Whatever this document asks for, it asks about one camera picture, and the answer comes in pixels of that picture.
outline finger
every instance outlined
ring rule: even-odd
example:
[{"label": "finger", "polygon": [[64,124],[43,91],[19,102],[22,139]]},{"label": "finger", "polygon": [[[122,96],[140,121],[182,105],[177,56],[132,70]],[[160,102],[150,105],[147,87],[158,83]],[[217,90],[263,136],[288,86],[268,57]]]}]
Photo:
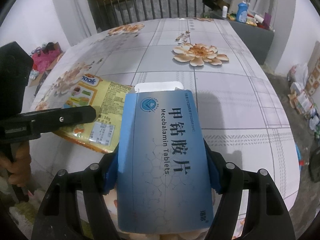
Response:
[{"label": "finger", "polygon": [[20,174],[12,174],[9,179],[8,179],[8,182],[10,184],[19,184],[19,185],[25,185],[29,179],[30,179],[30,176],[31,176],[31,172],[29,171],[26,171],[24,173],[20,173]]},{"label": "finger", "polygon": [[29,141],[21,142],[16,152],[16,156],[15,156],[16,160],[23,159],[28,155],[30,155]]},{"label": "finger", "polygon": [[11,168],[12,163],[11,161],[5,157],[4,155],[0,154],[0,167],[3,167],[5,169]]},{"label": "finger", "polygon": [[7,170],[11,173],[23,173],[26,169],[30,168],[31,157],[27,156],[24,159],[17,160],[12,163]]}]

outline blue bottle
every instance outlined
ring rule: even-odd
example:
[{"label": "blue bottle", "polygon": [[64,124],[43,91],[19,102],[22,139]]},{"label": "blue bottle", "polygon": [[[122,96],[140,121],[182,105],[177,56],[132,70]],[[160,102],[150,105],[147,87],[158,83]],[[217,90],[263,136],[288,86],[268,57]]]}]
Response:
[{"label": "blue bottle", "polygon": [[246,23],[248,17],[248,5],[245,2],[238,4],[238,12],[236,16],[237,22]]}]

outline snack package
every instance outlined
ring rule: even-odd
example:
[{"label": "snack package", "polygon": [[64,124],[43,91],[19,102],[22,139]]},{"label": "snack package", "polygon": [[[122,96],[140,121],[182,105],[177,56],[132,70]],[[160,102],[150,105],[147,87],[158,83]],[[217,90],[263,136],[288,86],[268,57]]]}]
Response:
[{"label": "snack package", "polygon": [[63,108],[90,105],[96,109],[97,119],[54,133],[97,152],[113,152],[119,142],[125,95],[131,88],[84,74],[69,90]]}]

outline blue box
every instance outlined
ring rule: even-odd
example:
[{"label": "blue box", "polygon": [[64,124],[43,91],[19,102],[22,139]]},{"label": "blue box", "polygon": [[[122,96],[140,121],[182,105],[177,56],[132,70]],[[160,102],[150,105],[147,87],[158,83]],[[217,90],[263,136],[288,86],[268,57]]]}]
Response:
[{"label": "blue box", "polygon": [[210,227],[209,171],[190,91],[127,94],[118,162],[122,231],[168,234]]}]

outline gray floor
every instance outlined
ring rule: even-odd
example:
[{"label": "gray floor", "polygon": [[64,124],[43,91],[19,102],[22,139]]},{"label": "gray floor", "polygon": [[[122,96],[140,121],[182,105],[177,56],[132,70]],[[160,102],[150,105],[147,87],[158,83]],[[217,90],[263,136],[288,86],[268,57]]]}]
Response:
[{"label": "gray floor", "polygon": [[[310,152],[316,148],[313,132],[308,128],[307,120],[290,106],[287,96],[290,93],[290,88],[287,79],[268,73],[266,73],[266,75],[284,107],[301,156],[304,161],[308,162]],[[304,166],[301,170],[298,196],[294,206],[290,210],[290,216],[297,238],[299,238],[311,224],[316,215],[316,209],[319,203],[320,182],[313,183],[309,176],[308,166]]]}]

